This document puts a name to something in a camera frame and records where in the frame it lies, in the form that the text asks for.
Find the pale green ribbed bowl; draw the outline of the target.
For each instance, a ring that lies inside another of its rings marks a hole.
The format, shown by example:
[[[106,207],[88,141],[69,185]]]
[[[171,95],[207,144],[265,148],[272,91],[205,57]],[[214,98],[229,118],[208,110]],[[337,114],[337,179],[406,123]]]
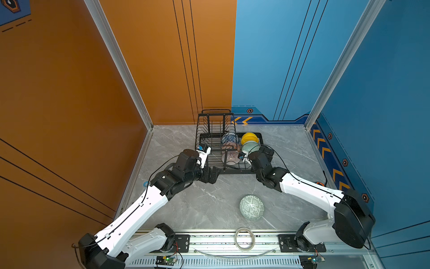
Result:
[[[243,144],[241,149],[245,154],[250,154],[254,151],[258,151],[260,149],[260,144],[255,141],[248,141]]]

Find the yellow bowl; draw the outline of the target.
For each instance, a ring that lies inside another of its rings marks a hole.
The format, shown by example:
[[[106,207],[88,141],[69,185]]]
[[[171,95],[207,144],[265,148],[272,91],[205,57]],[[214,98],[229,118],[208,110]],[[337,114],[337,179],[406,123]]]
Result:
[[[259,143],[259,138],[255,133],[252,133],[252,132],[248,132],[248,133],[245,133],[244,135],[242,135],[242,137],[241,137],[241,144],[242,145],[244,145],[250,141]]]

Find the pink striped bowl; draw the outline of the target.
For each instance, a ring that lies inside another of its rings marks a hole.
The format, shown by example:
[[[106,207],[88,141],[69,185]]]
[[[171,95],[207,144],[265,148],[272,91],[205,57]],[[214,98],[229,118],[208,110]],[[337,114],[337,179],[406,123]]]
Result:
[[[239,159],[238,151],[224,151],[222,153],[221,160],[224,164],[229,166],[236,165],[241,161]]]

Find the blue floral bowl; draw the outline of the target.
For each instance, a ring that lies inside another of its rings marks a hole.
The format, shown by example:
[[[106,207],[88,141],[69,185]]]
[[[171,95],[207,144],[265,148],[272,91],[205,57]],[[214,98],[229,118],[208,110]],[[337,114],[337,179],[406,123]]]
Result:
[[[239,137],[237,136],[236,133],[228,132],[222,136],[221,138],[222,144],[229,143],[229,142],[239,143]]]

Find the green patterned bowl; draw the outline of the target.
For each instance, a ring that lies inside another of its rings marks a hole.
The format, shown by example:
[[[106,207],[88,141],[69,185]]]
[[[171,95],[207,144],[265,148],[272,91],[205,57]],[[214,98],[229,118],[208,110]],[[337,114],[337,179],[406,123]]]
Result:
[[[254,195],[245,196],[240,201],[239,208],[243,217],[251,221],[262,218],[265,209],[262,200]]]

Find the orange patterned bowl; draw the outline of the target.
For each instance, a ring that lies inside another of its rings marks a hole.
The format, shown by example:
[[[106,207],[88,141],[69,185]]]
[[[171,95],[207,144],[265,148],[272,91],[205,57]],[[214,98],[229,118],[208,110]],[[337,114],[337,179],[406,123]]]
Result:
[[[238,151],[240,150],[240,145],[236,142],[226,142],[222,145],[221,149],[227,151]]]

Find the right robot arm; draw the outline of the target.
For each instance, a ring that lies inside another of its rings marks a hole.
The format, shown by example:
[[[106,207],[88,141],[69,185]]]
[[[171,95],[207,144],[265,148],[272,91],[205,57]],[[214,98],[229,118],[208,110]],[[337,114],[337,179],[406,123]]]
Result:
[[[264,186],[281,193],[296,196],[327,213],[327,219],[303,223],[294,237],[296,248],[307,252],[318,244],[343,242],[361,249],[370,248],[368,238],[376,219],[361,195],[353,190],[341,191],[305,180],[286,167],[271,164],[276,152],[263,145],[246,154],[256,179]]]

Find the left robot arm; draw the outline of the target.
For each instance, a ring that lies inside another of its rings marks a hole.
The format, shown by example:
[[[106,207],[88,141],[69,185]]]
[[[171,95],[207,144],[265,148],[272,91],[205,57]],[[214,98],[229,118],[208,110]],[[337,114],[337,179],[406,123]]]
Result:
[[[220,173],[207,164],[211,148],[200,144],[185,149],[156,169],[146,190],[124,213],[95,235],[85,234],[73,246],[78,264],[83,269],[124,269],[131,262],[153,251],[168,252],[174,248],[175,232],[165,223],[150,232],[134,237],[138,229],[175,195],[193,182],[214,184]]]

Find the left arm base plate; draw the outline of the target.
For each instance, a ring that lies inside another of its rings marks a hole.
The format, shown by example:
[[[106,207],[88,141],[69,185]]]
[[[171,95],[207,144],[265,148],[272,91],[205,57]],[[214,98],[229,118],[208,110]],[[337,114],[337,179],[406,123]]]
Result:
[[[190,235],[189,234],[177,234],[174,239],[168,240],[168,242],[159,250],[152,251],[151,253],[174,253],[179,251],[180,253],[188,253],[190,247]]]

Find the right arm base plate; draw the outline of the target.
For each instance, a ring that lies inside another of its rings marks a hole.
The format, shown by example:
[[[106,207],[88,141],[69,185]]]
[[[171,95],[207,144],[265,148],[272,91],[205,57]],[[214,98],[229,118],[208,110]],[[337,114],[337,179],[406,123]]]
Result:
[[[293,234],[278,235],[278,244],[282,253],[287,252],[303,252],[303,253],[324,253],[327,251],[324,243],[311,244],[303,236],[296,238]]]

